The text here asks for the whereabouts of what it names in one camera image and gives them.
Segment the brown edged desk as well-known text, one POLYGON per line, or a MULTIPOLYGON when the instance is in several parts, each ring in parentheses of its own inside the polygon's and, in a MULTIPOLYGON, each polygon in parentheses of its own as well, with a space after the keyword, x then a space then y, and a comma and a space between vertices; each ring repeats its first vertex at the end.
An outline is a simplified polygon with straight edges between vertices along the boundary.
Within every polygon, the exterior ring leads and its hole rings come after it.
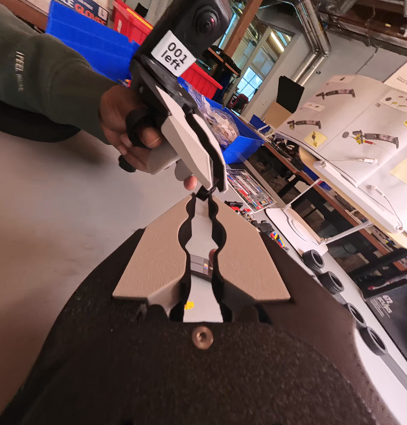
MULTIPOLYGON (((281 165, 281 170, 286 170, 287 176, 291 177, 291 180, 284 178, 283 181, 285 182, 285 185, 283 185, 280 189, 275 189, 276 194, 280 198, 285 196, 285 194, 287 194, 290 190, 294 189, 297 183, 306 183, 307 188, 309 188, 309 185, 313 184, 314 181, 318 179, 318 177, 312 178, 304 169, 295 166, 295 163, 301 161, 307 168, 310 169, 311 172, 314 172, 313 163, 317 161, 317 158, 310 152, 305 149, 301 149, 299 155, 293 158, 295 162, 292 162, 283 156, 284 151, 277 149, 276 146, 270 143, 270 141, 267 141, 262 135, 260 135, 254 127, 249 127, 247 123, 244 123, 242 120, 239 120, 239 122, 240 123, 237 124, 237 126, 242 128, 241 133, 246 136, 250 135, 251 139, 256 140, 259 144, 258 148, 260 146, 265 146, 264 154, 268 155, 270 161, 275 158, 275 164, 269 166, 268 171, 260 172, 264 181, 270 183, 271 178, 265 177, 265 173, 273 173, 275 171, 275 166, 279 164, 281 165)), ((340 203, 335 196, 338 194, 338 196, 341 196, 344 199, 344 202, 349 203, 349 205, 353 208, 355 207, 354 204, 344 194, 342 194, 342 192, 338 192, 331 183, 328 183, 327 180, 322 178, 321 182, 317 183, 317 185, 313 186, 311 189, 316 191, 323 198, 324 202, 331 205, 331 207, 334 208, 334 210, 337 211, 337 213, 340 214, 352 227, 356 227, 361 224, 358 217, 352 214, 351 211, 348 210, 344 204, 340 203)), ((394 243, 395 250, 399 247, 407 249, 407 242, 397 242, 392 238, 392 236, 387 236, 387 233, 384 230, 381 230, 378 226, 373 225, 371 228, 365 228, 361 230, 360 233, 383 255, 393 252, 386 244, 387 239, 394 243)))

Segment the lego set box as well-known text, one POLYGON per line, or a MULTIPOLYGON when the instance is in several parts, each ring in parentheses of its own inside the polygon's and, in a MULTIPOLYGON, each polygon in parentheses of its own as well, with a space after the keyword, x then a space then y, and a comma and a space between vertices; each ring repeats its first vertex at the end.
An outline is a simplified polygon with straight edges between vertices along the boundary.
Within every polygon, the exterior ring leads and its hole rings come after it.
POLYGON ((407 271, 393 278, 376 279, 361 291, 368 307, 407 360, 407 271))

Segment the person's left hand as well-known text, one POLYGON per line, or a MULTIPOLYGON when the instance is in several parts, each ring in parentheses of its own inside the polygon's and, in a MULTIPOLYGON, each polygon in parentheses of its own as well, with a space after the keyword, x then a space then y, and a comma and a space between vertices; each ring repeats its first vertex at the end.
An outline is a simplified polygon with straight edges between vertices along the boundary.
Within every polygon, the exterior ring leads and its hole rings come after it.
POLYGON ((101 98, 99 120, 107 141, 132 167, 148 173, 150 149, 157 148, 166 140, 157 128, 141 126, 137 128, 138 139, 147 148, 133 146, 126 132, 126 117, 130 111, 143 107, 144 104, 133 90, 116 85, 101 98))

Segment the wooden post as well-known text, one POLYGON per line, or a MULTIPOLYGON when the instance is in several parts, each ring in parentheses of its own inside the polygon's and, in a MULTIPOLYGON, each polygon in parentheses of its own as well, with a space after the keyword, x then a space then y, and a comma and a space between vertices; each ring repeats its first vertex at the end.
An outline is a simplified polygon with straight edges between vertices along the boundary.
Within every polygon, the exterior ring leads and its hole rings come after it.
POLYGON ((233 57, 238 45, 240 44, 240 41, 243 39, 249 24, 253 21, 262 2, 262 0, 249 0, 246 2, 244 11, 237 25, 235 26, 225 48, 223 49, 224 53, 230 58, 233 57))

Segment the red storage bin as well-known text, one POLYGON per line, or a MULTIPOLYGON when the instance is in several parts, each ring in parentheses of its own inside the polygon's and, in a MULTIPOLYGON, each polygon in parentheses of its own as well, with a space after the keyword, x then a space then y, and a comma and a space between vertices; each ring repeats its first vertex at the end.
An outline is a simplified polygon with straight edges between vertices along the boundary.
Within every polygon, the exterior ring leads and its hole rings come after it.
MULTIPOLYGON (((113 2, 112 16, 114 20, 113 29, 127 36, 130 42, 136 42, 139 45, 153 29, 151 24, 121 0, 113 2)), ((222 88, 217 81, 195 63, 181 75, 181 78, 209 99, 212 99, 216 91, 222 88)))

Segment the clear bags of lego pieces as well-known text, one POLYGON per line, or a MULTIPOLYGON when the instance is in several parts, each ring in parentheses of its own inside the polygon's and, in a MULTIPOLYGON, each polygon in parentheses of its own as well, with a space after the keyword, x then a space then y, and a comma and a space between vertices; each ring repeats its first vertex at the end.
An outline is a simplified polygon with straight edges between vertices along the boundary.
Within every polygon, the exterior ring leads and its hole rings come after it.
POLYGON ((226 150, 240 135, 233 118, 220 107, 212 106, 209 100, 193 88, 189 82, 183 81, 179 82, 179 84, 195 100, 199 111, 211 127, 222 151, 226 150))

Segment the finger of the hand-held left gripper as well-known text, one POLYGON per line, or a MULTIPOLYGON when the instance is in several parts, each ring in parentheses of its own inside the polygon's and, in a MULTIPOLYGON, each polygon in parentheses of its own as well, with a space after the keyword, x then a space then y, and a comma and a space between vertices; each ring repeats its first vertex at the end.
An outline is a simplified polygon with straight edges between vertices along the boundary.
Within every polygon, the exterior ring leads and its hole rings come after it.
POLYGON ((210 159, 210 181, 206 186, 202 183, 202 187, 205 189, 200 191, 205 190, 206 193, 213 193, 215 189, 218 189, 220 193, 226 192, 228 189, 226 163, 211 127, 204 118, 195 113, 190 114, 190 127, 198 136, 199 142, 210 159))
POLYGON ((155 174, 182 160, 205 189, 211 189, 211 158, 186 119, 189 115, 195 118, 196 106, 184 104, 181 107, 161 88, 157 87, 156 90, 168 116, 161 124, 161 133, 165 140, 155 149, 155 174))

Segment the black lego tyre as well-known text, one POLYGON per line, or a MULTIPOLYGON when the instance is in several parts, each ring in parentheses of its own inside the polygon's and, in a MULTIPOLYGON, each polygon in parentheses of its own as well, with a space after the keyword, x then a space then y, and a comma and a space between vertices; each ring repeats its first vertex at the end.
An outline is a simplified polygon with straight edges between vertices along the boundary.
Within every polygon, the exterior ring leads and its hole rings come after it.
POLYGON ((319 272, 325 266, 323 257, 313 249, 303 252, 302 261, 307 268, 314 272, 319 272))
POLYGON ((384 356, 388 354, 388 349, 386 345, 373 328, 368 326, 361 327, 359 329, 359 332, 366 346, 370 349, 372 353, 377 356, 384 356))
POLYGON ((318 280, 331 295, 336 295, 344 291, 344 285, 331 271, 320 274, 318 280))
POLYGON ((351 303, 345 303, 344 307, 351 314, 355 321, 355 326, 357 329, 364 329, 367 327, 366 321, 358 309, 351 303))

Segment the window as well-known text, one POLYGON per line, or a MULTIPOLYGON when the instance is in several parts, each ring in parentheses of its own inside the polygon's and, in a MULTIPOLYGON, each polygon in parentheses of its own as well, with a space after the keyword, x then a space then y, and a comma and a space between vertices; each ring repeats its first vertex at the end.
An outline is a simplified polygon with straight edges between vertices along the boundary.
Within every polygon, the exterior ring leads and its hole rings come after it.
POLYGON ((235 94, 243 94, 249 100, 262 85, 276 62, 291 42, 293 33, 271 28, 267 38, 268 26, 263 30, 247 30, 237 47, 233 61, 241 70, 235 94))

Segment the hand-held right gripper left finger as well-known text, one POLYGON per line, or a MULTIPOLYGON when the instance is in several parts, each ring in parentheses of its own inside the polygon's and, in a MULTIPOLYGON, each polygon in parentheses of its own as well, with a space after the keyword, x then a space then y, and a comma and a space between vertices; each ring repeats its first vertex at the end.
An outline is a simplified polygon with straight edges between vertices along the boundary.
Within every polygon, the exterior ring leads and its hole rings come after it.
POLYGON ((191 194, 150 223, 139 238, 112 297, 160 305, 184 304, 191 285, 190 254, 196 196, 191 194))

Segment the white book stand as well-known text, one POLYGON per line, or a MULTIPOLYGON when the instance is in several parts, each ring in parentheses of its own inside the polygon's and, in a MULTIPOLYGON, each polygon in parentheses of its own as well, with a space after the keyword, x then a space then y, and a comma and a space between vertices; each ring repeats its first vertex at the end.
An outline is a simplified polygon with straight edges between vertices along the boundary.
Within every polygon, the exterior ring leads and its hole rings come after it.
POLYGON ((310 249, 310 246, 313 245, 313 247, 317 247, 316 250, 319 253, 324 254, 327 252, 327 244, 349 236, 352 233, 360 232, 365 228, 370 228, 373 225, 380 227, 381 230, 387 233, 387 236, 392 236, 397 242, 407 242, 407 231, 404 230, 404 225, 401 224, 401 221, 393 211, 389 211, 387 207, 378 205, 368 194, 353 186, 329 162, 317 160, 313 163, 313 170, 317 174, 318 179, 313 184, 310 184, 309 188, 286 204, 286 206, 281 207, 280 213, 275 212, 273 216, 275 220, 279 219, 280 222, 288 223, 291 231, 286 232, 287 236, 294 234, 292 238, 295 242, 299 238, 302 240, 302 242, 298 242, 300 250, 310 249), (292 204, 307 194, 313 186, 321 182, 322 178, 327 180, 328 183, 331 183, 338 192, 342 192, 354 204, 354 209, 359 211, 367 220, 334 237, 323 239, 317 236, 304 219, 292 209, 292 204))

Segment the lego car chassis assembly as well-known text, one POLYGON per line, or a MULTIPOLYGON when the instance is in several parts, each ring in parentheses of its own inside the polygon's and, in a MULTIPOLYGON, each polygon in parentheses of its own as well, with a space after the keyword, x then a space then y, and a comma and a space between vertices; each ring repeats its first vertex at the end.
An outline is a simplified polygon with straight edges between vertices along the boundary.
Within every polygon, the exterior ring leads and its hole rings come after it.
POLYGON ((249 208, 244 208, 244 204, 242 202, 224 201, 224 203, 232 210, 234 210, 238 215, 242 216, 247 222, 256 227, 260 232, 267 235, 274 235, 275 230, 272 225, 269 224, 266 220, 261 222, 255 220, 252 211, 249 208))

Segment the open cardboard box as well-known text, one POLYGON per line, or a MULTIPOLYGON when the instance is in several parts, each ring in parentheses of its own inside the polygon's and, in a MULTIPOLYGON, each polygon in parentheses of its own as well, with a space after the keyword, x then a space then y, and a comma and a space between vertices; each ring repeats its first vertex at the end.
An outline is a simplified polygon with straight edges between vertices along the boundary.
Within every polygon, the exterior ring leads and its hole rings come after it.
POLYGON ((281 76, 278 82, 277 98, 265 115, 265 123, 273 129, 282 125, 298 108, 303 92, 303 86, 286 76, 281 76))

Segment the black holographic curved lego panel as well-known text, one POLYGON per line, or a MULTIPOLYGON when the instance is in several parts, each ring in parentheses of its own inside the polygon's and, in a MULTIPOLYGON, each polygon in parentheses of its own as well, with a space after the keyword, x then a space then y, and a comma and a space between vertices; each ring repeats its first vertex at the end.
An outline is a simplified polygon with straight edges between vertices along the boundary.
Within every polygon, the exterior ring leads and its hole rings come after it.
POLYGON ((213 267, 209 259, 190 254, 191 273, 203 279, 211 280, 213 267))

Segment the small black lego liftarm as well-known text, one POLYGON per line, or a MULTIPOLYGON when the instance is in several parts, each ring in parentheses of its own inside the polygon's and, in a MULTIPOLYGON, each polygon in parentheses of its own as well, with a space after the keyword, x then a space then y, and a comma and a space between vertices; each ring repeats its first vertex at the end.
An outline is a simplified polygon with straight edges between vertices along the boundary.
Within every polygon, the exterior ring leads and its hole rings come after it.
POLYGON ((206 201, 218 189, 218 181, 210 189, 206 189, 203 185, 196 193, 196 198, 201 201, 206 201))

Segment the large blue storage bin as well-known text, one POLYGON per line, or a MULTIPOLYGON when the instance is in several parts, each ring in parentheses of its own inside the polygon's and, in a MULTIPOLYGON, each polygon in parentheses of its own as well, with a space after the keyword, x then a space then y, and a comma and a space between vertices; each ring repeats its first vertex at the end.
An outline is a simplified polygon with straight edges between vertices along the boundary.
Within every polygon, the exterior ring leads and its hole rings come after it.
POLYGON ((115 81, 131 80, 130 62, 139 45, 127 36, 52 1, 46 33, 77 51, 94 71, 115 81))

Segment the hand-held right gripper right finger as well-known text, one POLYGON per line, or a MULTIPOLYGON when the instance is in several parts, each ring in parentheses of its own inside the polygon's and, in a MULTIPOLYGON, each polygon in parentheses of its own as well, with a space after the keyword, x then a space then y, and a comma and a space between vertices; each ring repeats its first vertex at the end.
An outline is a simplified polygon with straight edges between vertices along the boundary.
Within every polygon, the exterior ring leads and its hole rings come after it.
POLYGON ((291 296, 258 229, 216 196, 208 199, 213 258, 212 289, 217 302, 231 312, 291 296))

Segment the glove carton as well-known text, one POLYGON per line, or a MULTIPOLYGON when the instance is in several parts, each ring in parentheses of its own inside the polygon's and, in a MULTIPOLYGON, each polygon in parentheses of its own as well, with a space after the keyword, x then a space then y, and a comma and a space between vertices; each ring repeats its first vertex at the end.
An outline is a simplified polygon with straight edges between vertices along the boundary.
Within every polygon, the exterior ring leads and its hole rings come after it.
POLYGON ((108 23, 110 13, 107 2, 103 5, 94 0, 57 0, 57 2, 100 24, 108 23))

